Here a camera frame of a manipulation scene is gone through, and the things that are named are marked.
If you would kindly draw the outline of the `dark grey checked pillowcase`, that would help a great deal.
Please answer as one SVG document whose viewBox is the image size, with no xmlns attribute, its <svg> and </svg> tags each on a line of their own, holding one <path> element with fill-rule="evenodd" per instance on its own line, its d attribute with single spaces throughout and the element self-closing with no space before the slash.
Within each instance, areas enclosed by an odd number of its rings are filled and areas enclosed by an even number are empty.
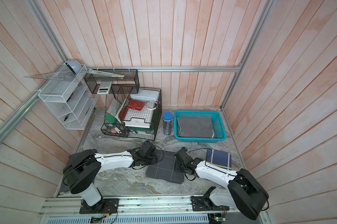
<svg viewBox="0 0 337 224">
<path fill-rule="evenodd" d="M 158 163 L 150 165 L 146 171 L 146 177 L 153 179 L 161 179 L 170 183 L 182 184 L 184 182 L 184 174 L 175 171 L 176 159 L 174 152 L 157 151 Z"/>
</svg>

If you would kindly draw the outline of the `plain grey pillowcase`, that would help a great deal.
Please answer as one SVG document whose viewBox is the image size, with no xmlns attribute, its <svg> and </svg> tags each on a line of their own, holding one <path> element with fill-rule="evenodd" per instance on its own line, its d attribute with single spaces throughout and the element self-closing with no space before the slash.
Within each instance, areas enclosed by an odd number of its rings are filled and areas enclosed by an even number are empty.
<svg viewBox="0 0 337 224">
<path fill-rule="evenodd" d="M 178 136 L 182 138 L 215 138 L 210 117 L 178 117 Z"/>
</svg>

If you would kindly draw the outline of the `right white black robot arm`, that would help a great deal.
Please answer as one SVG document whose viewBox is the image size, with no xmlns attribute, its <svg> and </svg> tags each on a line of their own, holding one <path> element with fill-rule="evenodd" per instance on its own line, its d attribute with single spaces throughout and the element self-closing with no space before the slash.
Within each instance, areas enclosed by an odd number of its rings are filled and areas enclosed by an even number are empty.
<svg viewBox="0 0 337 224">
<path fill-rule="evenodd" d="M 269 205 L 269 195 L 252 174 L 241 168 L 239 171 L 227 170 L 209 165 L 201 158 L 193 159 L 185 147 L 175 154 L 175 171 L 193 175 L 192 181 L 203 178 L 224 189 L 210 187 L 202 197 L 191 197 L 194 211 L 214 211 L 237 208 L 245 217 L 256 220 L 265 205 Z"/>
</svg>

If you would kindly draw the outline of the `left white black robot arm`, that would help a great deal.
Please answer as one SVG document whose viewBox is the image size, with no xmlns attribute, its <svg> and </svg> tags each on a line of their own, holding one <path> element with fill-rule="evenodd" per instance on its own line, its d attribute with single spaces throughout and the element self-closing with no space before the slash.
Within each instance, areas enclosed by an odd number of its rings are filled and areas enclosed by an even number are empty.
<svg viewBox="0 0 337 224">
<path fill-rule="evenodd" d="M 157 148 L 150 141 L 145 141 L 141 147 L 114 154 L 85 150 L 69 159 L 63 170 L 62 183 L 68 186 L 71 194 L 81 197 L 84 212 L 102 213 L 110 204 L 94 185 L 97 174 L 117 168 L 143 168 L 158 163 L 163 157 L 164 153 L 157 155 Z"/>
</svg>

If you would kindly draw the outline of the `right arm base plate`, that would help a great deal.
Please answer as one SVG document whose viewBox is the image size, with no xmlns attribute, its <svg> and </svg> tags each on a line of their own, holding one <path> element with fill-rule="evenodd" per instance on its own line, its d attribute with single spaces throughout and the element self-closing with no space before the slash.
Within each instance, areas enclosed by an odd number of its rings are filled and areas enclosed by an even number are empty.
<svg viewBox="0 0 337 224">
<path fill-rule="evenodd" d="M 193 211 L 229 211 L 228 206 L 216 206 L 208 197 L 190 197 Z"/>
</svg>

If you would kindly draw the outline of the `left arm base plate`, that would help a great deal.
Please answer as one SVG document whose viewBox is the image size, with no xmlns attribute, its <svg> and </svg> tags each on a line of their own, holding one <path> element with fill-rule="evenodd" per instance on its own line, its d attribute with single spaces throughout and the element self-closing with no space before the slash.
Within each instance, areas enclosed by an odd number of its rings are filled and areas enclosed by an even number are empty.
<svg viewBox="0 0 337 224">
<path fill-rule="evenodd" d="M 93 206 L 89 206 L 87 202 L 81 200 L 80 214 L 113 214 L 117 213 L 119 205 L 118 198 L 103 198 Z"/>
</svg>

